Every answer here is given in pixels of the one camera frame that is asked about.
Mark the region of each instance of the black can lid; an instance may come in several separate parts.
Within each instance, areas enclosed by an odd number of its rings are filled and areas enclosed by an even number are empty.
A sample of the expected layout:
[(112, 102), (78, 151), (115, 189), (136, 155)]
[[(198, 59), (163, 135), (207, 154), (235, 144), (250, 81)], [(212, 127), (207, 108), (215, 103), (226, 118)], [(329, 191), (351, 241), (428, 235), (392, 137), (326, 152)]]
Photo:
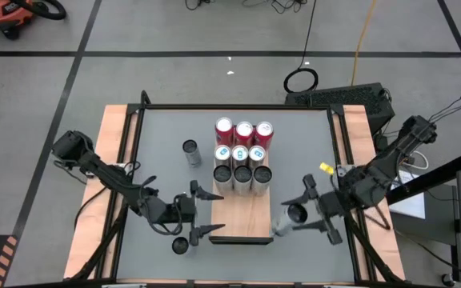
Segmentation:
[(182, 150), (186, 153), (193, 153), (197, 150), (197, 142), (195, 142), (194, 140), (186, 140), (183, 144), (182, 144)]
[(268, 183), (271, 180), (271, 169), (266, 166), (255, 168), (254, 178), (259, 183)]
[(172, 250), (177, 255), (185, 254), (188, 251), (188, 248), (190, 248), (190, 243), (184, 237), (177, 237), (172, 242)]
[(234, 170), (234, 178), (241, 183), (249, 182), (252, 179), (252, 170), (247, 166), (240, 166)]
[(287, 207), (287, 215), (298, 224), (307, 221), (307, 210), (300, 204), (291, 204)]
[(214, 180), (217, 182), (227, 182), (232, 176), (231, 168), (225, 165), (220, 165), (214, 168), (213, 176)]

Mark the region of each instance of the can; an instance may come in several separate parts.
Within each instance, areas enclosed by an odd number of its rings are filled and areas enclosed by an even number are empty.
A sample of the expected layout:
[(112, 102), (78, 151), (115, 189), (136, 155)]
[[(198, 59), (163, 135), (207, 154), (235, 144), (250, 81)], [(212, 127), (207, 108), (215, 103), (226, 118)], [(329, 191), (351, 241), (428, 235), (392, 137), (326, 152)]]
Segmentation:
[(198, 152), (197, 142), (194, 140), (186, 140), (182, 144), (182, 150), (188, 159), (188, 164), (191, 167), (198, 167), (202, 164), (202, 158), (200, 157), (200, 152)]
[(300, 204), (291, 204), (271, 223), (271, 236), (285, 236), (293, 227), (305, 223), (307, 210)]
[(189, 249), (190, 243), (188, 242), (188, 239), (184, 237), (177, 237), (172, 242), (172, 251), (174, 251), (177, 255), (183, 255), (188, 252)]
[(271, 139), (273, 138), (273, 125), (263, 121), (255, 127), (254, 144), (259, 145), (265, 150), (270, 149)]
[(216, 131), (217, 145), (226, 145), (232, 147), (234, 145), (234, 126), (232, 120), (227, 117), (221, 117), (214, 124), (214, 131)]
[(234, 170), (233, 184), (234, 192), (241, 196), (250, 195), (252, 183), (252, 170), (247, 166), (239, 166)]
[(271, 181), (271, 169), (266, 166), (259, 166), (254, 171), (254, 177), (252, 177), (252, 194), (256, 196), (263, 196)]
[(235, 145), (243, 145), (250, 149), (254, 144), (254, 127), (249, 122), (243, 121), (236, 125)]
[(266, 151), (261, 146), (253, 146), (248, 151), (248, 166), (252, 171), (262, 166), (264, 163), (264, 158), (266, 157)]
[(220, 165), (214, 168), (213, 179), (220, 194), (232, 192), (232, 170), (229, 166)]
[(214, 149), (214, 163), (216, 166), (225, 165), (231, 167), (231, 148), (226, 145), (216, 146), (216, 149)]
[(245, 146), (235, 146), (232, 149), (232, 168), (245, 166), (248, 160), (248, 149)]

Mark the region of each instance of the orange vacuum cleaner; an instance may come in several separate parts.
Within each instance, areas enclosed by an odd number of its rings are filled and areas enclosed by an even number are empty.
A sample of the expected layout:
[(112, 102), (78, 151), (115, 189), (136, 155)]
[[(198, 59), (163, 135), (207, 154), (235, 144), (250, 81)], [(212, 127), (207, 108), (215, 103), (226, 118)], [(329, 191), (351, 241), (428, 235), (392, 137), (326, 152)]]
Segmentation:
[(49, 12), (44, 2), (32, 0), (0, 0), (0, 31), (10, 40), (19, 38), (21, 27), (31, 22), (35, 16), (51, 20), (62, 20), (66, 17), (65, 8), (57, 0), (44, 0), (54, 6), (58, 12)]

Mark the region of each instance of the white paper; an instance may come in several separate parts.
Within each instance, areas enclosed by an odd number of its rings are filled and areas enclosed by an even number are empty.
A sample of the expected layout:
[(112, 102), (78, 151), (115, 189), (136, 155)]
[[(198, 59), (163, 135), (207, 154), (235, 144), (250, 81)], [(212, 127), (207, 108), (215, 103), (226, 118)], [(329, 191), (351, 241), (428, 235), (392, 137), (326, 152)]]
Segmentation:
[[(401, 177), (401, 182), (406, 183), (412, 180), (412, 175), (414, 175), (415, 178), (418, 177), (416, 174), (410, 174), (405, 171), (399, 171), (399, 177)], [(396, 188), (399, 186), (399, 184), (396, 182), (392, 182), (391, 189)], [(415, 196), (412, 196), (410, 198), (407, 198), (401, 202), (397, 202), (395, 204), (392, 204), (389, 206), (389, 210), (391, 212), (399, 213), (399, 214), (404, 214), (407, 216), (412, 216), (416, 218), (421, 218), (425, 219), (426, 213), (424, 211), (424, 194), (419, 193)]]

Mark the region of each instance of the black floor stripe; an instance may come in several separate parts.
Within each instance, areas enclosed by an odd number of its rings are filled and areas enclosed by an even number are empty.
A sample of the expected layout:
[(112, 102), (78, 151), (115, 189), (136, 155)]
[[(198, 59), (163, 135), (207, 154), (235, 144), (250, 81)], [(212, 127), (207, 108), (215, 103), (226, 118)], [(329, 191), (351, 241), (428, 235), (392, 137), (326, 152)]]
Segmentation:
[(76, 75), (79, 70), (79, 65), (81, 64), (83, 51), (86, 48), (88, 38), (90, 37), (90, 33), (92, 31), (92, 28), (94, 27), (95, 19), (97, 18), (99, 7), (101, 6), (101, 1), (102, 0), (95, 0), (94, 2), (94, 6), (92, 7), (90, 17), (88, 18), (88, 22), (86, 24), (85, 31), (83, 32), (81, 42), (79, 43), (78, 51), (76, 52), (74, 61), (72, 62), (72, 67), (70, 68), (69, 75), (67, 76), (62, 96), (60, 97), (58, 106), (56, 107), (56, 111), (54, 112), (53, 121), (49, 128), (49, 132), (47, 133), (46, 141), (44, 142), (44, 147), (42, 148), (42, 152), (40, 153), (40, 158), (38, 159), (37, 166), (35, 167), (35, 171), (33, 172), (33, 177), (31, 178), (30, 186), (28, 187), (28, 191), (24, 198), (21, 211), (19, 212), (19, 215), (17, 217), (17, 222), (15, 223), (13, 235), (16, 235), (17, 238), (21, 238), (22, 232), (24, 231), (24, 227), (26, 226), (26, 222), (28, 221), (28, 216), (30, 216), (31, 206), (33, 205), (35, 196), (37, 194), (38, 185), (44, 173), (44, 169), (46, 168), (46, 163), (47, 159), (49, 158), (50, 149), (53, 146), (54, 138), (56, 137), (56, 133), (58, 132), (60, 121), (62, 120), (63, 112), (65, 111), (67, 100), (70, 96), (70, 91), (72, 90), (72, 86), (74, 85), (74, 80), (76, 79)]
[[(0, 51), (0, 57), (75, 57), (74, 51)], [(302, 51), (84, 51), (83, 57), (181, 58), (181, 57), (302, 57)], [(354, 51), (307, 51), (307, 57), (353, 58)], [(461, 52), (363, 51), (360, 58), (461, 58)]]
[(458, 27), (456, 26), (455, 20), (453, 20), (453, 17), (451, 16), (451, 12), (449, 11), (449, 8), (447, 7), (446, 3), (444, 0), (437, 0), (440, 6), (440, 9), (442, 10), (442, 13), (444, 14), (444, 17), (446, 18), (447, 24), (449, 25), (449, 29), (451, 29), (451, 32), (453, 33), (453, 37), (455, 37), (456, 44), (458, 44), (458, 47), (460, 48), (461, 52), (461, 35), (460, 32), (458, 31)]
[[(85, 57), (179, 58), (179, 57), (302, 57), (302, 51), (87, 51)], [(353, 58), (354, 51), (307, 51), (307, 57)], [(360, 52), (360, 58), (461, 58), (461, 52)]]
[(76, 51), (0, 51), (0, 57), (75, 57)]

